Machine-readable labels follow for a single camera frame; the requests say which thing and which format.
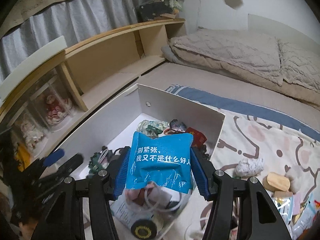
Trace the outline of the wooden wall shelf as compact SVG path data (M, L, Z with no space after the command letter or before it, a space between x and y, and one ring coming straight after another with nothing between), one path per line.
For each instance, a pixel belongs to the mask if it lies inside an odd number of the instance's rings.
M60 36L43 46L1 84L1 122L33 84L55 69L80 112L68 130L127 85L155 68L165 58L161 48L185 34L184 19L127 25L67 47Z

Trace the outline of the red cigarette pack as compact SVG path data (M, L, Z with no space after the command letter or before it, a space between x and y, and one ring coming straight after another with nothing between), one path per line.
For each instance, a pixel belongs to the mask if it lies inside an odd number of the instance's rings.
M193 142L191 144L192 147L200 148L206 141L206 136L192 127L188 127L185 131L193 136Z

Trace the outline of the beige quilted duvet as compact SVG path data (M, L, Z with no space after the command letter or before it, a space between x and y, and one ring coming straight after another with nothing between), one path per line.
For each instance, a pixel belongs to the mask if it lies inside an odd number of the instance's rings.
M319 55L246 30L199 29L161 48L170 62L210 69L319 108Z

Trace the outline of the small wooden oval box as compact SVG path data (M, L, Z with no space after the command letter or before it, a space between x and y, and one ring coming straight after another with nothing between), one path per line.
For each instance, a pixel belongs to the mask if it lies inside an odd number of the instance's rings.
M290 180L285 176L270 172L263 179L263 187L268 191L283 191L287 192L290 189Z

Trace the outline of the crumpled white tissue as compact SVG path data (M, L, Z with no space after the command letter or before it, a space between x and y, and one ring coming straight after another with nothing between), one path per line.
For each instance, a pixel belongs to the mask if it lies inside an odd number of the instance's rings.
M239 177L252 177L260 174L264 170L264 160L242 159L235 167L235 174Z

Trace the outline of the doll in display case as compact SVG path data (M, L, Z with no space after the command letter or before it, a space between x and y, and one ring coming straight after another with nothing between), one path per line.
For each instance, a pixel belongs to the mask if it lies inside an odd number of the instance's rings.
M43 93L43 101L44 120L52 132L62 129L71 121L73 103L69 97L64 98L53 87L48 87Z

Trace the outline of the silver foil sachet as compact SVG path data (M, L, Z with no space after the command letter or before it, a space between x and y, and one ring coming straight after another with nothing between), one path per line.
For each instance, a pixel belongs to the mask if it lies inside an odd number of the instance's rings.
M292 227L292 239L298 239L302 233L311 228L317 213L319 212L319 202L315 200L313 193L310 193L299 219Z

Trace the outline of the blue snack packet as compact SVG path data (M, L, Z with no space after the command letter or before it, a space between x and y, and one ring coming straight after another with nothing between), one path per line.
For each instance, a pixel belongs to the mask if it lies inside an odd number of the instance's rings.
M135 132L132 138L126 188L142 189L150 182L183 194L193 189L189 133L151 139Z

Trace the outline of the cartoon bear blanket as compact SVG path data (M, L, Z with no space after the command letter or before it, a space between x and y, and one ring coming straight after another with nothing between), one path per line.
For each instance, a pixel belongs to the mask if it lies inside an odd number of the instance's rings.
M299 168L295 178L306 200L319 200L319 133L299 120L269 108L223 98L195 88L172 85L165 92L206 105L226 116L213 152L207 151L215 168L233 174L242 159L264 160L258 178L270 172L285 174Z

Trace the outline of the black bag on shelf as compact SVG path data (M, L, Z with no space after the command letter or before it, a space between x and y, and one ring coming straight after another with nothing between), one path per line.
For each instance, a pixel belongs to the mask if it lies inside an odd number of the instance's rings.
M153 21L162 14L173 14L174 10L163 1L149 1L136 7L139 22Z

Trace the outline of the grey curtain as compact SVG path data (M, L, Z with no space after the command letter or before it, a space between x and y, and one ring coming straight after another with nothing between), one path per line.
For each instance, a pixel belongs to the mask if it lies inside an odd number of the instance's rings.
M64 36L67 46L137 23L145 0L1 0L1 80L32 53Z

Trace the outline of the white storage box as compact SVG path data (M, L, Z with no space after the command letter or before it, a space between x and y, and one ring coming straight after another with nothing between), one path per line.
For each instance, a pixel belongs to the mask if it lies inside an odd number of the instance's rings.
M40 156L47 156L60 148L65 155L47 168L44 175L54 173L73 155L81 153L84 161L72 176L75 179L85 178L90 157L101 151L103 146L112 150L130 146L137 126L143 120L171 122L173 119L203 133L209 151L213 152L226 116L177 94L136 84L101 107L86 112L76 111L64 126L50 133Z

